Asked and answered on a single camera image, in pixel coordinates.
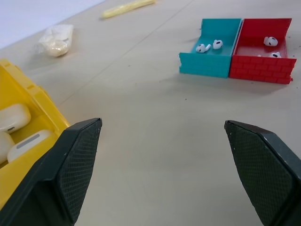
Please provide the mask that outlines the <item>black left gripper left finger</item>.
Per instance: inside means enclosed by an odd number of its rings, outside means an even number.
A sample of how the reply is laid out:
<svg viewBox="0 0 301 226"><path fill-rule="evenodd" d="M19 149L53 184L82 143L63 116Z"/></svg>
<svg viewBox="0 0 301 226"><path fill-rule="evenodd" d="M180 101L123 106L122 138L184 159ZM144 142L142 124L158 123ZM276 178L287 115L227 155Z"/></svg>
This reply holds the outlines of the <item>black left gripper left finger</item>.
<svg viewBox="0 0 301 226"><path fill-rule="evenodd" d="M0 210L0 226L74 226L93 173L101 118L77 122L31 167Z"/></svg>

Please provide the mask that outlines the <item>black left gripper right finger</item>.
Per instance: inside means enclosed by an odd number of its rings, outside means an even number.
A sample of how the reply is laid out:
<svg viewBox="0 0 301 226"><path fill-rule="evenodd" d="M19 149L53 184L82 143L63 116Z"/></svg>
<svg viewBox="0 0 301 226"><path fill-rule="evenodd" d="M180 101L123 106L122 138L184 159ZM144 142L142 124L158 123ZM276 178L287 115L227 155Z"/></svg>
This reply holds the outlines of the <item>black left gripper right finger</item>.
<svg viewBox="0 0 301 226"><path fill-rule="evenodd" d="M224 124L240 181L264 226L301 226L301 159L272 131Z"/></svg>

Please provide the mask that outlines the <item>white earbud charging case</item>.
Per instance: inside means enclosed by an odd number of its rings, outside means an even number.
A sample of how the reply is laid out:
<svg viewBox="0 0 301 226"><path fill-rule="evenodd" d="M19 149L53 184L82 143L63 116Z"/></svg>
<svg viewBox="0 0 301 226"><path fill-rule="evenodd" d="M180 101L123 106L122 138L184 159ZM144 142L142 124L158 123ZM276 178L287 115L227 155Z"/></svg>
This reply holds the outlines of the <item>white earbud charging case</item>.
<svg viewBox="0 0 301 226"><path fill-rule="evenodd" d="M8 152L14 145L12 137L8 133L0 131L0 164L7 160Z"/></svg>
<svg viewBox="0 0 301 226"><path fill-rule="evenodd" d="M24 153L26 153L31 148L35 147L51 135L52 132L50 130L43 129L15 144L10 148L7 154L8 162L10 163L14 161L15 159L17 159L18 157L20 157L21 155L23 155Z"/></svg>
<svg viewBox="0 0 301 226"><path fill-rule="evenodd" d="M26 105L14 104L0 110L0 132L11 134L31 120L31 114Z"/></svg>

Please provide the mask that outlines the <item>yellow plastic bin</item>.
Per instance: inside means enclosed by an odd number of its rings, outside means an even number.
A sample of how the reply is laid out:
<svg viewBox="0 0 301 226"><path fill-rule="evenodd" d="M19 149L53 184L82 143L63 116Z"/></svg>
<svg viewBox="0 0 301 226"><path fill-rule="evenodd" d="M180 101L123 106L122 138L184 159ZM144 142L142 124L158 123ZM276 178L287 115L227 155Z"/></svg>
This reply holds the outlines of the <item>yellow plastic bin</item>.
<svg viewBox="0 0 301 226"><path fill-rule="evenodd" d="M19 129L7 128L15 144L41 130L49 130L50 136L11 163L0 161L0 210L33 164L70 126L42 87L32 82L17 65L0 59L0 111L15 104L24 105L22 111L30 118L29 123Z"/></svg>

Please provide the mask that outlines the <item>red brick-pattern tray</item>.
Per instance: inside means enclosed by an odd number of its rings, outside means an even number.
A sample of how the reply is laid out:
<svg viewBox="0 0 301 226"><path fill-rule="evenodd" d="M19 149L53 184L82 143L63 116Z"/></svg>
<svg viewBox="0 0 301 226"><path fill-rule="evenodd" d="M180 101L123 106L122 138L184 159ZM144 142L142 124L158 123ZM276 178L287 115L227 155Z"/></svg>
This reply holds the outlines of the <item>red brick-pattern tray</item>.
<svg viewBox="0 0 301 226"><path fill-rule="evenodd" d="M229 77L233 79L289 84L296 59L289 58L286 34L290 18L244 19L233 51ZM275 37L278 45L265 46L265 37ZM271 58L280 52L282 58Z"/></svg>

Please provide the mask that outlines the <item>teal brick-pattern tray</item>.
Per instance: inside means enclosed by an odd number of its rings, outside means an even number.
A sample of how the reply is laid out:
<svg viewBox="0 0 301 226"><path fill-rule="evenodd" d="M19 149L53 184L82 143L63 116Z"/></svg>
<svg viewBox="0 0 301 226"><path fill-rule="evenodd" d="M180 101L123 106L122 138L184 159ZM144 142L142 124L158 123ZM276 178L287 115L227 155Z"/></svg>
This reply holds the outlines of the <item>teal brick-pattern tray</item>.
<svg viewBox="0 0 301 226"><path fill-rule="evenodd" d="M179 54L181 63L179 72L227 78L241 24L240 18L202 19L200 37L196 44L189 53ZM222 40L223 47L214 50L214 40ZM211 48L205 53L198 53L196 47L200 44L211 44Z"/></svg>

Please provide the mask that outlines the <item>clear bag of white material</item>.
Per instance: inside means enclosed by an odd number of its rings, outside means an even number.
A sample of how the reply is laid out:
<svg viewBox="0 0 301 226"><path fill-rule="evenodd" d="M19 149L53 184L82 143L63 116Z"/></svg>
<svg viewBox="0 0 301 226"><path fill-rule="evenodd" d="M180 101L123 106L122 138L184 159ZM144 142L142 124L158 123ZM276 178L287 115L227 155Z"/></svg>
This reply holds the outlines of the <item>clear bag of white material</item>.
<svg viewBox="0 0 301 226"><path fill-rule="evenodd" d="M71 24L57 24L47 28L34 46L34 51L50 57L65 55L72 45L73 30Z"/></svg>

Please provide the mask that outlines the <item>yellow plastic-wrapped stick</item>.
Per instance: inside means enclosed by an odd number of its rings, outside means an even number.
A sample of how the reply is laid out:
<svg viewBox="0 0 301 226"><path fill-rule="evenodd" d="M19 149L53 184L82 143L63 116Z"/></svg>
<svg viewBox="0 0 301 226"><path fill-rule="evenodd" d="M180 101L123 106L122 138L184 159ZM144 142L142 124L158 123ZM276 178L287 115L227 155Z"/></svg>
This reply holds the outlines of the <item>yellow plastic-wrapped stick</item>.
<svg viewBox="0 0 301 226"><path fill-rule="evenodd" d="M101 19L108 19L115 16L125 14L138 8L142 8L148 5L155 4L156 0L135 0L127 4L123 4L104 11L101 15Z"/></svg>

